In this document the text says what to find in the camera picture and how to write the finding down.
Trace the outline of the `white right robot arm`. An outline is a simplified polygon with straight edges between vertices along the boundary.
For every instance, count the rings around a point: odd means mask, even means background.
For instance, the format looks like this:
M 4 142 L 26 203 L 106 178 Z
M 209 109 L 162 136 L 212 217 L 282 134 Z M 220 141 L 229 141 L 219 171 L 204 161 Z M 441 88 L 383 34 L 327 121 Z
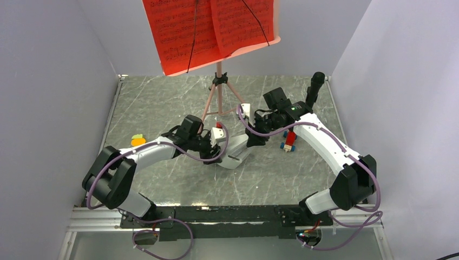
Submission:
M 263 146 L 270 136 L 291 131 L 305 140 L 332 169 L 336 176 L 332 186 L 299 202 L 299 219 L 306 225 L 317 221 L 320 213 L 357 207 L 373 194 L 376 195 L 376 205 L 371 211 L 377 211 L 381 204 L 376 160 L 349 148 L 319 120 L 312 110 L 318 91 L 313 87 L 306 101 L 296 103 L 291 102 L 280 87 L 264 94 L 268 110 L 264 115 L 254 114 L 254 125 L 248 123 L 246 109 L 238 108 L 239 118 L 246 127 L 247 147 Z

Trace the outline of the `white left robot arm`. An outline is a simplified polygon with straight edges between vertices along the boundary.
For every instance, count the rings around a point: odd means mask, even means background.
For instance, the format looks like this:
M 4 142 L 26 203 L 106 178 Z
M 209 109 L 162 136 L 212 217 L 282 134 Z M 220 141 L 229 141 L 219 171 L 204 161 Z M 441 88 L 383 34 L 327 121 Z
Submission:
M 224 125 L 204 129 L 203 121 L 187 115 L 182 123 L 162 133 L 156 139 L 131 148 L 104 147 L 82 181 L 87 192 L 87 208 L 94 210 L 92 198 L 100 206 L 118 209 L 134 217 L 143 228 L 158 219 L 157 205 L 142 194 L 132 190 L 138 171 L 158 162 L 186 155 L 204 164 L 220 163 L 228 142 Z

